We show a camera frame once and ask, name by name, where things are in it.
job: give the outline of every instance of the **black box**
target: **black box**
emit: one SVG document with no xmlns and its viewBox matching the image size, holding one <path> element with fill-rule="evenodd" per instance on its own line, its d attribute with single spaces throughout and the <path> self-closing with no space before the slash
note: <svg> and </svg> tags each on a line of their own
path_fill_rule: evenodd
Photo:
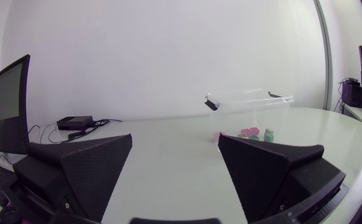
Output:
<svg viewBox="0 0 362 224">
<path fill-rule="evenodd" d="M 362 108 L 362 86 L 343 83 L 341 99 L 350 106 Z"/>
<path fill-rule="evenodd" d="M 85 131 L 90 128 L 92 122 L 92 116 L 71 116 L 65 117 L 57 122 L 57 128 L 59 130 L 79 130 Z"/>
</svg>

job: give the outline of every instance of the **clear plastic storage box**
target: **clear plastic storage box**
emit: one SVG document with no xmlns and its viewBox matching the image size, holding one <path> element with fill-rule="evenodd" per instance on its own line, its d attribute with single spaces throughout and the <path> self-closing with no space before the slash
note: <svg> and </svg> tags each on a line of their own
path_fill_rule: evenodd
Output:
<svg viewBox="0 0 362 224">
<path fill-rule="evenodd" d="M 209 93 L 206 96 L 211 111 L 213 140 L 217 142 L 219 133 L 237 137 L 246 129 L 258 128 L 255 134 L 264 140 L 265 130 L 273 132 L 273 142 L 277 133 L 282 132 L 293 96 L 275 96 L 269 91 L 246 90 L 230 93 Z"/>
</svg>

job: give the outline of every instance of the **black cable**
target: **black cable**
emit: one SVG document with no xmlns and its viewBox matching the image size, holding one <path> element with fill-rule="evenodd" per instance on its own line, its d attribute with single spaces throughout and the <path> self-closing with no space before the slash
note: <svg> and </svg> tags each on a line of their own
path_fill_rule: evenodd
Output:
<svg viewBox="0 0 362 224">
<path fill-rule="evenodd" d="M 72 139 L 68 139 L 68 140 L 64 140 L 64 141 L 57 141 L 57 142 L 52 141 L 52 140 L 50 139 L 50 135 L 51 135 L 53 132 L 57 131 L 57 130 L 56 130 L 56 127 L 55 127 L 55 129 L 52 130 L 52 131 L 49 133 L 49 135 L 48 135 L 48 140 L 49 140 L 49 142 L 54 143 L 54 144 L 69 143 L 69 142 L 74 141 L 74 140 L 76 140 L 76 139 L 79 139 L 79 138 L 82 138 L 82 137 L 84 137 L 84 136 L 87 136 L 88 134 L 94 132 L 94 131 L 95 131 L 96 129 L 98 129 L 99 127 L 102 127 L 102 126 L 110 123 L 111 121 L 123 122 L 123 121 L 118 120 L 118 119 L 100 119 L 100 120 L 98 120 L 98 121 L 92 121 L 92 122 L 91 122 L 91 126 L 92 126 L 91 128 L 92 128 L 92 130 L 86 131 L 85 134 L 76 136 L 76 137 L 74 137 L 74 138 L 72 138 Z"/>
<path fill-rule="evenodd" d="M 102 120 L 123 122 L 122 120 L 117 120 L 117 119 L 102 119 Z"/>
<path fill-rule="evenodd" d="M 42 144 L 42 137 L 43 137 L 43 135 L 44 135 L 45 130 L 46 130 L 49 126 L 50 126 L 50 124 L 48 124 L 48 125 L 44 128 L 44 130 L 42 131 L 41 137 L 39 138 L 39 144 Z"/>
<path fill-rule="evenodd" d="M 337 104 L 336 104 L 336 106 L 335 106 L 335 109 L 333 110 L 334 112 L 336 112 L 336 108 L 337 108 L 337 105 L 338 104 L 340 104 L 340 106 L 338 107 L 338 109 L 339 109 L 339 111 L 341 111 L 341 105 L 343 104 L 342 102 L 340 103 L 340 100 L 343 98 L 343 94 L 342 93 L 340 93 L 340 88 L 341 88 L 341 85 L 344 83 L 344 82 L 346 82 L 346 80 L 347 80 L 348 78 L 344 78 L 344 79 L 342 79 L 342 81 L 340 81 L 338 84 L 338 89 L 337 89 L 337 91 L 338 91 L 338 93 L 341 95 L 341 97 L 340 97 L 340 99 L 337 101 Z"/>
<path fill-rule="evenodd" d="M 67 140 L 64 140 L 64 141 L 57 141 L 57 142 L 55 142 L 55 141 L 50 140 L 50 135 L 51 135 L 53 132 L 57 131 L 57 130 L 56 130 L 56 127 L 57 127 L 57 125 L 55 126 L 55 129 L 52 130 L 52 131 L 49 133 L 49 135 L 48 135 L 48 140 L 49 140 L 49 142 L 50 142 L 50 143 L 54 143 L 54 144 L 58 144 L 58 143 L 62 143 L 62 142 L 64 142 L 64 141 L 67 141 Z"/>
<path fill-rule="evenodd" d="M 8 163 L 10 163 L 11 165 L 13 165 L 13 163 L 11 163 L 4 155 L 0 155 L 0 158 L 4 158 Z"/>
<path fill-rule="evenodd" d="M 28 134 L 30 134 L 30 132 L 32 131 L 33 128 L 38 127 L 41 130 L 41 127 L 39 125 L 34 125 L 33 127 L 31 127 L 30 131 L 28 132 Z"/>
<path fill-rule="evenodd" d="M 340 100 L 341 100 L 341 97 L 340 97 L 340 99 L 337 101 L 337 104 L 336 104 L 335 109 L 333 110 L 333 112 L 336 112 L 336 108 L 337 108 L 337 105 L 340 103 Z"/>
</svg>

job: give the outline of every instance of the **green toy block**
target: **green toy block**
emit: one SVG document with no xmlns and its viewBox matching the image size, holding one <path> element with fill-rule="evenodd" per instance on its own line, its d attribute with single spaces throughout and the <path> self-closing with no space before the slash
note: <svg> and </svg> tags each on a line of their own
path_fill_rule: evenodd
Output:
<svg viewBox="0 0 362 224">
<path fill-rule="evenodd" d="M 249 139 L 260 141 L 260 138 L 258 138 L 258 136 L 249 136 Z"/>
<path fill-rule="evenodd" d="M 265 133 L 266 133 L 266 134 L 274 135 L 274 131 L 273 131 L 272 129 L 269 129 L 269 128 L 267 128 L 267 129 L 265 130 Z"/>
<path fill-rule="evenodd" d="M 238 134 L 237 137 L 238 137 L 238 138 L 244 138 L 244 137 L 247 137 L 247 136 L 242 133 L 242 134 Z"/>
<path fill-rule="evenodd" d="M 266 133 L 264 135 L 264 141 L 265 142 L 273 142 L 274 141 L 274 135 Z"/>
</svg>

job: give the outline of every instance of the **pink toy block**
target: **pink toy block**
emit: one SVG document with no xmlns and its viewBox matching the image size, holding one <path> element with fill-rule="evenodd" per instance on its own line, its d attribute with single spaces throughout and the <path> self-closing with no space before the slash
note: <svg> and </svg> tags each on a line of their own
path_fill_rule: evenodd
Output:
<svg viewBox="0 0 362 224">
<path fill-rule="evenodd" d="M 214 134 L 212 135 L 212 138 L 214 139 L 214 141 L 218 141 L 219 136 L 221 134 L 225 134 L 225 131 L 216 131 L 216 132 L 214 132 Z"/>
<path fill-rule="evenodd" d="M 253 134 L 253 135 L 258 135 L 260 134 L 260 130 L 256 127 L 254 128 L 250 128 L 250 132 Z"/>
<path fill-rule="evenodd" d="M 258 135 L 260 133 L 260 130 L 256 127 L 250 129 L 247 128 L 247 129 L 242 129 L 241 133 L 245 134 L 246 136 L 253 136 L 253 135 Z"/>
</svg>

